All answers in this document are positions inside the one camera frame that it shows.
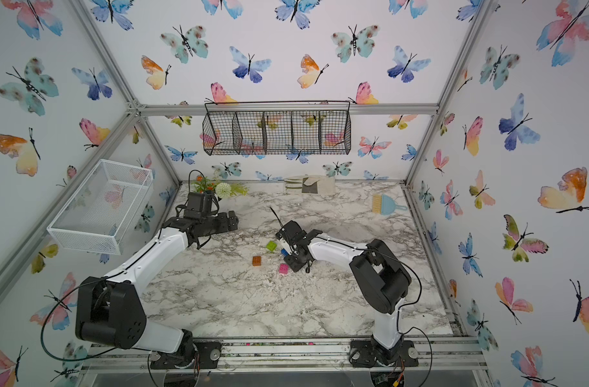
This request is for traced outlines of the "green lego brick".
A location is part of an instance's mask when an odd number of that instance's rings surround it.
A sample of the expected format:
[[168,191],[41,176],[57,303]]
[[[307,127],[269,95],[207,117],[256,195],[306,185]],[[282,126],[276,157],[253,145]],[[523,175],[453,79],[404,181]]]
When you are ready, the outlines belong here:
[[268,242],[268,244],[266,245],[266,248],[267,248],[269,251],[271,251],[271,252],[274,252],[274,251],[276,250],[277,246],[278,246],[278,245],[277,245],[275,242],[273,242],[273,241],[270,241],[270,242]]

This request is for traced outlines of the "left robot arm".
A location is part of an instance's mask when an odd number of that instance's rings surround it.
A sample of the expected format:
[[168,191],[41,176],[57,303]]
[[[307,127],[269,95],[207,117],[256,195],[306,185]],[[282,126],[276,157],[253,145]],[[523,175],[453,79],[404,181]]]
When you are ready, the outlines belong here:
[[193,334],[150,320],[140,296],[157,274],[202,237],[234,232],[234,211],[203,218],[171,217],[160,232],[117,269],[88,277],[78,289],[76,337],[120,349],[142,349],[191,362],[197,349]]

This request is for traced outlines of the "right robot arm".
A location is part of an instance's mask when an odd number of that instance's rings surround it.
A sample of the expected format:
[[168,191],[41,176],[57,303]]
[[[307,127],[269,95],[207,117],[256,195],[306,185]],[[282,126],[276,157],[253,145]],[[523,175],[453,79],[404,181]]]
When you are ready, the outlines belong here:
[[294,221],[282,226],[276,238],[294,272],[309,272],[316,261],[349,270],[365,301],[375,310],[373,340],[383,349],[396,348],[402,338],[399,309],[405,304],[412,278],[385,242],[339,240],[320,230],[306,232]]

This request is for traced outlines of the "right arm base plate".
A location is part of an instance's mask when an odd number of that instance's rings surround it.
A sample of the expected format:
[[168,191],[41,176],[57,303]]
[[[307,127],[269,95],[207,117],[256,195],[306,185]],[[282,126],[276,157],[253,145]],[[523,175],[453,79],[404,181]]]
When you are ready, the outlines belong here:
[[419,353],[410,340],[399,340],[394,347],[384,348],[375,339],[352,340],[348,361],[354,368],[380,366],[417,367]]

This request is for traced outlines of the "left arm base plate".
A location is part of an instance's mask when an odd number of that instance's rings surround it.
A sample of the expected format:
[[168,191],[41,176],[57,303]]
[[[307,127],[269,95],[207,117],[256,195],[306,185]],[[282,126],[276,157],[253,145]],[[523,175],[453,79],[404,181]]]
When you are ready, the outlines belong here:
[[158,360],[150,361],[150,369],[202,371],[218,368],[223,346],[218,341],[190,339],[174,353],[159,352]]

